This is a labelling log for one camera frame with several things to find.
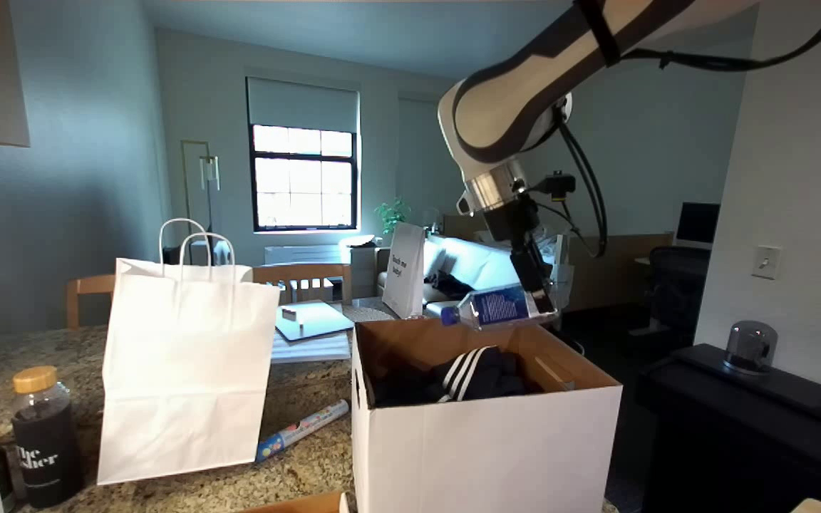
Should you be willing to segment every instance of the window frame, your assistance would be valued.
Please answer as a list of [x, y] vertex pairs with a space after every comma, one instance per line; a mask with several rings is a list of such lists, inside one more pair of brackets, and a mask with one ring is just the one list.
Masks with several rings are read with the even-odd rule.
[[[337, 135], [351, 135], [351, 157], [331, 157], [331, 153], [292, 153], [292, 152], [257, 152], [253, 142], [253, 130], [263, 122], [249, 122], [249, 167], [252, 167], [252, 224], [257, 234], [303, 234], [303, 232], [326, 232], [326, 234], [337, 234], [337, 232], [356, 232], [359, 219], [359, 153], [356, 153], [356, 130], [337, 130]], [[292, 159], [292, 163], [349, 163], [351, 166], [351, 222], [349, 224], [263, 224], [259, 222], [259, 170], [257, 163], [259, 159]]]

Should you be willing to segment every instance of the ceiling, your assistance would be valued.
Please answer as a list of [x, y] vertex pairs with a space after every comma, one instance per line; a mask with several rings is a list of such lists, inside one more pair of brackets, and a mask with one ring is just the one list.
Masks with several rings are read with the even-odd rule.
[[570, 0], [143, 0], [163, 29], [377, 68], [465, 78], [498, 62]]

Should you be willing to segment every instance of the white box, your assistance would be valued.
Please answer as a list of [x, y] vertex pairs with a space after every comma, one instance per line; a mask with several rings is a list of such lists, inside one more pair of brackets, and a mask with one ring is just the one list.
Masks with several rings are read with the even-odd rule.
[[423, 247], [423, 224], [401, 222], [394, 227], [383, 301], [401, 318], [413, 318], [423, 314]]
[[[377, 407], [388, 363], [427, 371], [478, 346], [515, 354], [544, 393]], [[359, 321], [351, 374], [359, 513], [601, 509], [621, 384], [542, 326]]]

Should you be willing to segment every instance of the cardboard box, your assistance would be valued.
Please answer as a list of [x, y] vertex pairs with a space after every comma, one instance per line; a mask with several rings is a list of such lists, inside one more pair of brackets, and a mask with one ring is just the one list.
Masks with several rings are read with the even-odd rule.
[[[377, 407], [377, 380], [498, 346], [542, 393]], [[359, 513], [592, 513], [604, 505], [621, 384], [535, 321], [474, 330], [359, 321], [351, 341]]]
[[246, 513], [349, 513], [349, 502], [344, 502], [344, 494], [321, 494], [321, 497], [304, 497], [297, 502], [252, 508]]

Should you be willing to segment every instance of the cable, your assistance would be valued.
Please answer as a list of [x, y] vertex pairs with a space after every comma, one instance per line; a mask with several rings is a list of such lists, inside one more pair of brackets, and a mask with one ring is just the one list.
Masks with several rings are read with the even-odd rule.
[[595, 219], [595, 227], [598, 227], [598, 244], [595, 244], [595, 259], [601, 259], [607, 254], [607, 206], [604, 206], [604, 192], [598, 185], [598, 176], [585, 153], [585, 147], [578, 145], [577, 135], [568, 129], [564, 122], [564, 115], [558, 112], [558, 106], [552, 106], [557, 112], [557, 130], [561, 135], [561, 142], [568, 145], [578, 173], [581, 173], [581, 182], [585, 182], [585, 192], [587, 192], [587, 199], [589, 199], [589, 209], [592, 209], [592, 219]]
[[585, 239], [585, 234], [581, 234], [578, 222], [574, 219], [574, 214], [570, 214], [564, 199], [558, 203], [561, 209], [547, 206], [547, 203], [535, 203], [535, 206], [551, 210], [551, 214], [557, 214], [557, 217], [561, 217], [570, 224], [570, 232], [578, 239], [578, 244], [587, 247], [589, 254], [595, 254], [595, 247], [589, 247], [589, 243]]
[[685, 53], [685, 51], [652, 51], [652, 49], [635, 49], [625, 53], [621, 61], [662, 61], [662, 68], [671, 62], [688, 65], [688, 68], [703, 68], [703, 71], [758, 71], [758, 68], [773, 68], [779, 62], [788, 62], [792, 56], [808, 53], [821, 42], [821, 29], [799, 49], [766, 56], [766, 61], [746, 61], [746, 56], [715, 56], [715, 53]]

